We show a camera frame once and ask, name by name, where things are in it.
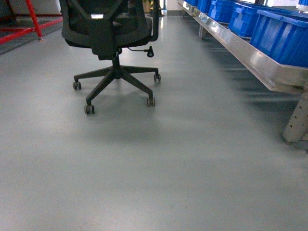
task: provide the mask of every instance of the blue plastic bin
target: blue plastic bin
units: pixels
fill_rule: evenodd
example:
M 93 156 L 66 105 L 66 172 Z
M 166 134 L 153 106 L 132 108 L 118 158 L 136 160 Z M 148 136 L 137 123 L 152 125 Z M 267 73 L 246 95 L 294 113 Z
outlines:
M 208 16 L 215 21 L 229 23 L 234 8 L 234 1 L 212 0 Z
M 250 44 L 280 64 L 308 67 L 308 18 L 258 10 Z
M 268 6 L 254 5 L 249 3 L 235 3 L 232 17 L 229 23 L 229 29 L 241 37 L 251 37 L 257 24 L 259 14 L 258 10 L 268 12 L 308 17 L 308 15 L 299 14 L 295 11 L 272 8 Z
M 208 13 L 211 6 L 211 0 L 199 0 L 198 1 L 198 10 L 200 10 L 203 13 Z
M 186 0 L 186 2 L 192 6 L 197 6 L 198 5 L 198 0 Z
M 308 6 L 308 0 L 299 0 L 298 5 Z

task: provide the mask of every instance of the metal shelf edge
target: metal shelf edge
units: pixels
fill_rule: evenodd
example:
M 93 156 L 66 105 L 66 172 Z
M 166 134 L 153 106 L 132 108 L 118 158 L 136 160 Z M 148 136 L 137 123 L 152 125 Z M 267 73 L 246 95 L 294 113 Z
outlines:
M 197 8 L 190 12 L 189 4 L 183 0 L 178 0 L 178 3 L 188 14 L 194 15 L 193 18 L 269 90 L 287 93 L 304 91 L 308 80 L 308 68 L 279 64 Z

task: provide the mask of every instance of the office chair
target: office chair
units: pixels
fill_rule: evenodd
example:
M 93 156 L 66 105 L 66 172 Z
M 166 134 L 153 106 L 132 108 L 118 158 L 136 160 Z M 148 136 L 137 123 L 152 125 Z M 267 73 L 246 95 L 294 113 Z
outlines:
M 69 46 L 91 48 L 99 60 L 111 60 L 112 66 L 74 76 L 75 90 L 81 89 L 79 79 L 104 77 L 86 98 L 86 114 L 94 113 L 92 100 L 114 79 L 124 79 L 149 95 L 148 106 L 155 106 L 153 91 L 133 77 L 133 73 L 155 72 L 154 81 L 161 80 L 158 68 L 120 65 L 122 48 L 146 45 L 158 38 L 159 0 L 154 1 L 153 20 L 146 18 L 142 0 L 135 0 L 136 15 L 123 13 L 128 0 L 60 0 L 63 16 L 62 36 Z M 138 50 L 153 57 L 153 49 Z

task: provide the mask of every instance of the red metal frame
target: red metal frame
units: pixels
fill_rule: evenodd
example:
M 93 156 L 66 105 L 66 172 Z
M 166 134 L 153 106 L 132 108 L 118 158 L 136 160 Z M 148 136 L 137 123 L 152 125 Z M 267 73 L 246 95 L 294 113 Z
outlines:
M 3 44 L 5 42 L 11 41 L 13 39 L 16 39 L 18 37 L 21 37 L 23 35 L 29 34 L 31 32 L 36 32 L 39 40 L 43 40 L 43 34 L 42 34 L 42 29 L 52 26 L 54 24 L 60 23 L 63 21 L 62 18 L 50 21 L 48 23 L 44 23 L 44 24 L 39 24 L 37 16 L 44 16 L 44 17 L 57 17 L 57 16 L 61 16 L 60 14 L 35 14 L 33 5 L 31 0 L 25 0 L 26 4 L 27 4 L 27 8 L 29 9 L 29 13 L 30 14 L 14 14 L 14 11 L 12 9 L 12 6 L 10 4 L 10 0 L 5 0 L 5 2 L 7 3 L 11 16 L 6 16 L 3 18 L 0 18 L 0 21 L 4 21 L 4 20 L 8 20 L 8 19 L 13 19 L 16 20 L 17 16 L 30 16 L 32 18 L 34 27 L 27 27 L 27 28 L 0 28 L 0 31 L 4 31 L 4 32 L 13 32 L 10 35 L 4 36 L 2 38 L 0 38 L 0 44 Z

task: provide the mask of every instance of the stainless steel shelf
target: stainless steel shelf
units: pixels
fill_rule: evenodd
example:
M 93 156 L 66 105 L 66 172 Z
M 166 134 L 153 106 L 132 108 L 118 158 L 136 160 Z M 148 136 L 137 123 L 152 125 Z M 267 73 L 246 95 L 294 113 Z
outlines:
M 216 22 L 183 0 L 177 1 L 200 24 L 200 36 L 206 30 L 269 90 L 301 94 L 282 136 L 287 143 L 308 141 L 308 68 L 279 64 L 234 34 L 226 25 Z
M 178 0 L 178 3 L 269 90 L 287 93 L 304 91 L 308 81 L 308 68 L 279 64 L 196 7 L 183 0 Z

